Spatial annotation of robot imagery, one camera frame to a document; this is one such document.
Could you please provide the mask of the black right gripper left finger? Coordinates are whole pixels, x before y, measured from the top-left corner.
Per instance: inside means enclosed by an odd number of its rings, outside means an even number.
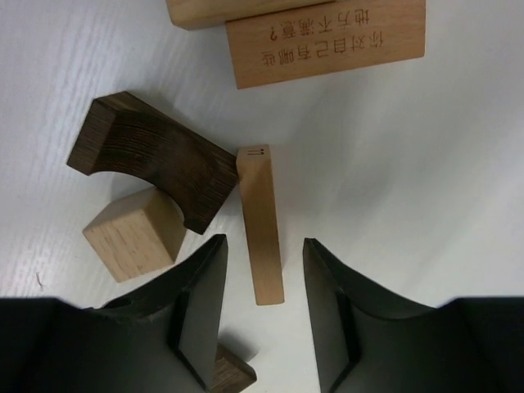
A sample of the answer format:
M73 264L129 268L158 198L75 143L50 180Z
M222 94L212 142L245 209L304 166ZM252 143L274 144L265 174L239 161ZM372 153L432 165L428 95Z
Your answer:
M228 242L214 235L184 262L100 309L96 392L207 392Z

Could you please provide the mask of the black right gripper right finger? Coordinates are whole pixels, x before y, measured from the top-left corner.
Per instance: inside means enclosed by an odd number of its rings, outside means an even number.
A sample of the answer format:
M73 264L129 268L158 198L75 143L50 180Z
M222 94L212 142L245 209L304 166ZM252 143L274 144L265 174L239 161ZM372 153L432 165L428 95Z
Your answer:
M321 391L455 391L444 311L388 291L316 239L303 262Z

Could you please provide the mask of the thin light wood plank block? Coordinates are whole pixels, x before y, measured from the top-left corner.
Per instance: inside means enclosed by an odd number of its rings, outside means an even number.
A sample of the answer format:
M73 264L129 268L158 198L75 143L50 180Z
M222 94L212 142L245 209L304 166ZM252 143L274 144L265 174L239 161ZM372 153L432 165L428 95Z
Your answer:
M280 305L285 295L269 146L240 149L237 173L255 303Z

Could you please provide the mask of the engraved long light wood block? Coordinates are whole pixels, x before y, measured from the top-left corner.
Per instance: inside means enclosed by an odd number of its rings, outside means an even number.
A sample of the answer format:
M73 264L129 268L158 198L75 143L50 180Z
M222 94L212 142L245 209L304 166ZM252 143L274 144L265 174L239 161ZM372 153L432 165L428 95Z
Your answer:
M226 24L238 88L420 58L426 3L339 1Z

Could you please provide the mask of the plain long light wood block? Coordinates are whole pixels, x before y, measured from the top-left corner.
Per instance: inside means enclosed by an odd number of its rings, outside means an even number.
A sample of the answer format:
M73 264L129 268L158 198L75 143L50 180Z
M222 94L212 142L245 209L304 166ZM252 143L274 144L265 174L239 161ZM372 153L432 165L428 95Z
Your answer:
M167 0L173 25L203 29L227 21L326 3L323 0Z

